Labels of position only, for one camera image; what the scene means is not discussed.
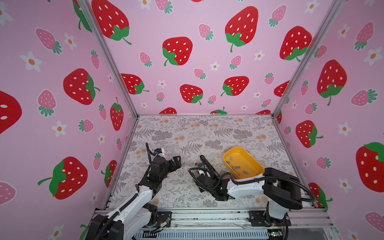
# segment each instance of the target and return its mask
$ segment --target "pink wall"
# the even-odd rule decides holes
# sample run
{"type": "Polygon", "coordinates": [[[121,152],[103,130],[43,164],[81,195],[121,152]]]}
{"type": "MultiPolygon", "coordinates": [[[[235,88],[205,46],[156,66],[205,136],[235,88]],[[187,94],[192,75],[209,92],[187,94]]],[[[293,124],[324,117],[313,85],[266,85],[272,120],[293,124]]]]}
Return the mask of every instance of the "pink wall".
{"type": "Polygon", "coordinates": [[[80,226],[102,207],[107,191],[100,171],[119,159],[117,138],[125,144],[133,118],[116,82],[109,81],[110,70],[93,34],[83,24],[79,30],[72,1],[6,0],[0,2],[0,10],[0,238],[79,239],[86,227],[80,226]],[[60,54],[53,51],[55,41],[60,54]],[[98,59],[93,57],[96,66],[92,49],[98,54],[98,59]],[[84,70],[68,76],[79,68],[84,70]],[[100,89],[94,101],[87,73],[100,89]],[[38,100],[42,92],[43,102],[38,100]],[[115,97],[124,113],[118,131],[110,118],[115,97]],[[100,103],[106,109],[105,120],[100,103]],[[86,121],[82,132],[78,125],[86,119],[93,128],[86,121]],[[97,152],[101,163],[95,170],[97,152]]]}
{"type": "Polygon", "coordinates": [[[383,9],[383,1],[345,3],[320,45],[326,52],[320,47],[282,110],[280,127],[343,239],[384,238],[383,9]],[[315,144],[314,126],[323,136],[315,144]]]}
{"type": "Polygon", "coordinates": [[[89,1],[119,71],[126,74],[127,80],[133,80],[128,83],[128,89],[139,114],[158,114],[166,108],[174,108],[177,113],[210,113],[223,110],[223,107],[228,113],[273,111],[280,100],[275,92],[279,94],[280,86],[281,90],[285,89],[284,83],[290,80],[298,65],[295,58],[289,61],[284,58],[289,56],[291,47],[301,50],[309,45],[310,35],[316,34],[332,2],[147,0],[144,4],[137,0],[89,1]],[[273,19],[277,20],[277,25],[273,25],[273,19]],[[240,41],[232,36],[234,32],[242,35],[240,41]],[[268,73],[273,76],[266,79],[268,73]],[[227,89],[233,96],[224,93],[224,82],[232,86],[236,79],[241,81],[240,86],[232,91],[227,89]],[[182,88],[187,98],[180,92],[185,84],[192,85],[182,88]],[[188,96],[192,95],[197,97],[196,103],[189,103],[194,100],[189,97],[188,101],[188,96]]]}

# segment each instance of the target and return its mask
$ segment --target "yellow tray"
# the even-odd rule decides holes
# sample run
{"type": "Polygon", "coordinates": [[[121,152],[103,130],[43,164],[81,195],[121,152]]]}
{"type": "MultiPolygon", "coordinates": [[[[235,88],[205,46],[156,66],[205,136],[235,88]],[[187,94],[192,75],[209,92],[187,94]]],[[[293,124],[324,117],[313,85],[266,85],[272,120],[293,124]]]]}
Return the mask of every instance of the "yellow tray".
{"type": "Polygon", "coordinates": [[[264,173],[264,168],[244,148],[233,147],[224,154],[224,164],[237,179],[264,173]]]}

